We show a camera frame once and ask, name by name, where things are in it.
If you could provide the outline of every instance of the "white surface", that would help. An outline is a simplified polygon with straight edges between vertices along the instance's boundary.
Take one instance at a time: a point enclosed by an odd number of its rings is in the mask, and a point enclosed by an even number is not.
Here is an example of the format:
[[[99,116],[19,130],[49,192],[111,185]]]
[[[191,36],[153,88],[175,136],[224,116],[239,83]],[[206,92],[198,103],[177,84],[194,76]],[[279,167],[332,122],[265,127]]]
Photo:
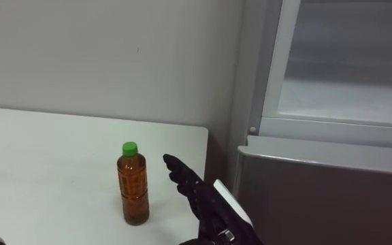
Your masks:
[[[392,67],[290,62],[278,113],[392,126]]]
[[[216,180],[213,185],[223,199],[234,209],[243,221],[246,221],[249,225],[253,226],[248,214],[244,211],[243,207],[238,203],[235,197],[228,191],[225,185],[220,180]]]
[[[242,2],[0,1],[0,107],[201,125],[225,146]]]
[[[392,127],[376,125],[263,117],[259,135],[392,147]]]
[[[150,218],[125,223],[116,161],[136,141],[148,164]],[[162,160],[203,174],[208,132],[185,127],[0,109],[0,237],[8,245],[179,244],[197,236],[188,201]]]
[[[238,149],[264,159],[392,173],[392,148],[250,135]]]

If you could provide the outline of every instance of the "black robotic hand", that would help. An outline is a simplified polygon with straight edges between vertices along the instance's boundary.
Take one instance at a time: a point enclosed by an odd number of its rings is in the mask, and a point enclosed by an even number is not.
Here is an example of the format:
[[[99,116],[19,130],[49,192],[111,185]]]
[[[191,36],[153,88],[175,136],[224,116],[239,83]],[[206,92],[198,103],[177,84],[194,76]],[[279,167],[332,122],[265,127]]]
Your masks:
[[[180,159],[163,156],[170,180],[187,197],[193,214],[199,219],[199,237],[181,245],[262,245],[249,223],[228,204],[210,184],[205,183]]]

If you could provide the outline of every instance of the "gray wall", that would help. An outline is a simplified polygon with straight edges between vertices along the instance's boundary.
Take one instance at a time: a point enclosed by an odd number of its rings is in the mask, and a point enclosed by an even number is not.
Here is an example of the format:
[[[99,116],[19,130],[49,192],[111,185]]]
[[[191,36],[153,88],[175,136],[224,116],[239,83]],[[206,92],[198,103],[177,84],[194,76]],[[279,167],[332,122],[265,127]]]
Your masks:
[[[242,4],[0,1],[0,107],[200,125],[222,152]]]

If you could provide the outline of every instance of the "bottle label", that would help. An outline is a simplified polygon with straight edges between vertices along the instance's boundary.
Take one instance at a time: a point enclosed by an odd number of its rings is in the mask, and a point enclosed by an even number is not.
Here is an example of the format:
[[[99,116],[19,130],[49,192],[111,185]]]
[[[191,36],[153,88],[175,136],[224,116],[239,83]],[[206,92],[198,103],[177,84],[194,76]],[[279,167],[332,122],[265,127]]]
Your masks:
[[[146,169],[138,173],[119,173],[119,185],[122,195],[126,198],[141,197],[148,190]]]

